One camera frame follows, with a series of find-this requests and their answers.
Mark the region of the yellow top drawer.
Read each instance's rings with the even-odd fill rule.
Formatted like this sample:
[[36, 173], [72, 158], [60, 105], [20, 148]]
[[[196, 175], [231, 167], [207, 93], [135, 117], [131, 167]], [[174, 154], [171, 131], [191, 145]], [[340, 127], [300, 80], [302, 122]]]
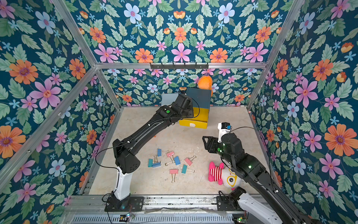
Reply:
[[207, 129], [209, 109], [194, 107], [194, 118], [179, 121], [180, 126]]

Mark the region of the pink binder clip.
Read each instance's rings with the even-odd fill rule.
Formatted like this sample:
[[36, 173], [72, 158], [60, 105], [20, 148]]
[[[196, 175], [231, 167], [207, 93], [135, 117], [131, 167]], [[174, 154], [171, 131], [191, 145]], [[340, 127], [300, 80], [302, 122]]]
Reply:
[[187, 157], [184, 161], [187, 163], [187, 165], [191, 166], [193, 164], [193, 160], [196, 159], [197, 156]]
[[165, 166], [169, 166], [169, 165], [175, 163], [175, 160], [174, 160], [174, 155], [175, 155], [175, 153], [174, 153], [173, 151], [168, 151], [168, 152], [166, 153], [166, 155], [167, 155], [167, 157], [170, 158], [171, 160], [170, 160], [169, 162], [166, 162], [166, 163], [165, 163]]
[[175, 183], [176, 175], [179, 173], [178, 169], [170, 169], [169, 174], [172, 176], [171, 183]]

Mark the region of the teal binder clip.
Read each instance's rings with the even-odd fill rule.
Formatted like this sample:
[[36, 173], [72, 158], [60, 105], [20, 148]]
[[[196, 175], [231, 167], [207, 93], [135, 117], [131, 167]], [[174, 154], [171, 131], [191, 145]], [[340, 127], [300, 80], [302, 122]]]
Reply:
[[190, 169], [187, 165], [183, 165], [181, 173], [182, 174], [195, 173], [195, 170]]
[[151, 168], [153, 166], [153, 159], [148, 159], [148, 167]]

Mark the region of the pink binder clip bottom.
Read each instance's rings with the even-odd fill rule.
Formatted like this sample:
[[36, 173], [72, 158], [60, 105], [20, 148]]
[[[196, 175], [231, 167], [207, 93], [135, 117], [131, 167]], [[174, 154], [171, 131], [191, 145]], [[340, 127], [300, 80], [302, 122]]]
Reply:
[[179, 173], [178, 169], [170, 169], [169, 174], [172, 176], [171, 183], [175, 183], [176, 175]]

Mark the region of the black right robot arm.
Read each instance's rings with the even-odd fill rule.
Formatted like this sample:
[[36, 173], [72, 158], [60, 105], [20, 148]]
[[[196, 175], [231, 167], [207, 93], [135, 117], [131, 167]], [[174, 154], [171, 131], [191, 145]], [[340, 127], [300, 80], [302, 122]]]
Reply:
[[234, 133], [221, 138], [204, 136], [204, 148], [218, 154], [230, 169], [243, 181], [257, 190], [268, 206], [254, 199], [243, 188], [229, 194], [231, 201], [264, 224], [319, 224], [320, 220], [305, 215], [281, 191], [264, 165], [254, 156], [245, 153], [241, 140]]

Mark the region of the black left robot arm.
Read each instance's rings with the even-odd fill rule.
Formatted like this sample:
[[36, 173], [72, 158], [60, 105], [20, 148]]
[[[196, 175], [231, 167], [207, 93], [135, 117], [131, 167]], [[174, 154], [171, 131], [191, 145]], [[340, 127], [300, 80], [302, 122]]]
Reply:
[[126, 200], [130, 195], [132, 174], [140, 166], [136, 157], [139, 150], [156, 134], [184, 118], [194, 117], [193, 103], [196, 101], [185, 94], [179, 94], [170, 105], [161, 106], [151, 119], [129, 137], [113, 142], [115, 164], [118, 168], [118, 181], [114, 197]]

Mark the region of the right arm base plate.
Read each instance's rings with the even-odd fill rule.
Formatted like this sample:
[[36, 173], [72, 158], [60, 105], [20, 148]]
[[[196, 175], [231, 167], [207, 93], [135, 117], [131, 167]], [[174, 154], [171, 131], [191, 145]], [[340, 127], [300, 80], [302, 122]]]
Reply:
[[216, 205], [218, 211], [242, 211], [239, 206], [232, 205], [225, 196], [217, 196]]

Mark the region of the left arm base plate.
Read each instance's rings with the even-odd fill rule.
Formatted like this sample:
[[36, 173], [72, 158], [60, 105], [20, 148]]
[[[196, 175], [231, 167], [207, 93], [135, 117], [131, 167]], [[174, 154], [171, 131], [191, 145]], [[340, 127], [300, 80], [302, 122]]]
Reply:
[[118, 200], [115, 196], [110, 196], [106, 201], [106, 212], [142, 211], [144, 197], [128, 196], [123, 200]]

